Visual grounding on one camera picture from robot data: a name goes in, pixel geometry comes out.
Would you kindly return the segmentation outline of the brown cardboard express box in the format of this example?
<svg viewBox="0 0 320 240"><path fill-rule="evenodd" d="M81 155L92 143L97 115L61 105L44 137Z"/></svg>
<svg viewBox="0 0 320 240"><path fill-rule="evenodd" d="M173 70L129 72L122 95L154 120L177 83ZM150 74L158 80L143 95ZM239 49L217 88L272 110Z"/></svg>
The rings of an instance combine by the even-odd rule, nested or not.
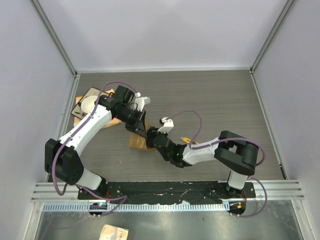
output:
<svg viewBox="0 0 320 240"><path fill-rule="evenodd" d="M156 148L147 146L146 140L145 137L132 132L129 137L129 147L136 150L156 152Z"/></svg>

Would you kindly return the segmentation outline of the yellow utility knife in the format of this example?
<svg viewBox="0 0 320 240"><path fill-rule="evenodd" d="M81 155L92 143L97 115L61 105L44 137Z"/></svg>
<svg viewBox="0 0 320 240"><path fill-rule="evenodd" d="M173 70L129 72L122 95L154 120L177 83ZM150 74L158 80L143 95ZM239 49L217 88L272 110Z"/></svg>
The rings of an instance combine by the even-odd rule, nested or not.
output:
<svg viewBox="0 0 320 240"><path fill-rule="evenodd" d="M198 144L199 144L197 141L192 141L192 140L191 140L190 138L188 138L188 137L181 136L179 139L180 139L181 141L183 141L184 143L187 143L187 144L189 144L189 143L191 143L192 145L198 145Z"/></svg>

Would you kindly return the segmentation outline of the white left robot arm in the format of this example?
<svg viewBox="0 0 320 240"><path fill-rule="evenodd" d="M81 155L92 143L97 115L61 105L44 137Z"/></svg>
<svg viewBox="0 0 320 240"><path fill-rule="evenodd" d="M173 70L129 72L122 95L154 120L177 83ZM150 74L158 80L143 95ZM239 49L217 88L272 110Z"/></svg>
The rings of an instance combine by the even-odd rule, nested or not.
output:
<svg viewBox="0 0 320 240"><path fill-rule="evenodd" d="M141 96L123 85L114 93L102 91L94 98L93 105L76 127L58 140L49 139L45 144L45 171L52 176L56 192L62 196L57 180L66 185L89 189L93 198L100 200L107 192L107 181L102 176L85 169L80 156L98 131L113 119L125 123L125 128L142 137L147 136L144 106L150 98Z"/></svg>

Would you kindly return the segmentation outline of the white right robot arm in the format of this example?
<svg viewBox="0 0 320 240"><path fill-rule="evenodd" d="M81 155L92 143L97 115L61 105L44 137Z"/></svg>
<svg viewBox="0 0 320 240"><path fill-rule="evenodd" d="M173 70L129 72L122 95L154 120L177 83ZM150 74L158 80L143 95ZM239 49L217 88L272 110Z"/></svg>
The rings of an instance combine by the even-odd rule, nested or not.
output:
<svg viewBox="0 0 320 240"><path fill-rule="evenodd" d="M187 145L174 143L167 133L151 127L146 146L155 148L165 161L178 168L219 161L230 169L225 190L233 198L243 193L247 177L255 174L259 152L255 143L227 130L212 141Z"/></svg>

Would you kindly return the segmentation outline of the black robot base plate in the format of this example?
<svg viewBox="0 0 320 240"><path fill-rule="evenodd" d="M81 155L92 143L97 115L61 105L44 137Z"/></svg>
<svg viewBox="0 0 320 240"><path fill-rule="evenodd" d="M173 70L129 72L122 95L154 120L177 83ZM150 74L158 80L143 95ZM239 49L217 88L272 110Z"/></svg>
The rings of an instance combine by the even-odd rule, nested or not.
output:
<svg viewBox="0 0 320 240"><path fill-rule="evenodd" d="M95 196L82 187L79 200L111 199L112 204L121 202L130 205L173 205L183 201L191 205L218 204L228 199L254 199L254 184L246 182L242 190L232 190L225 181L113 181L106 183L100 190L92 191Z"/></svg>

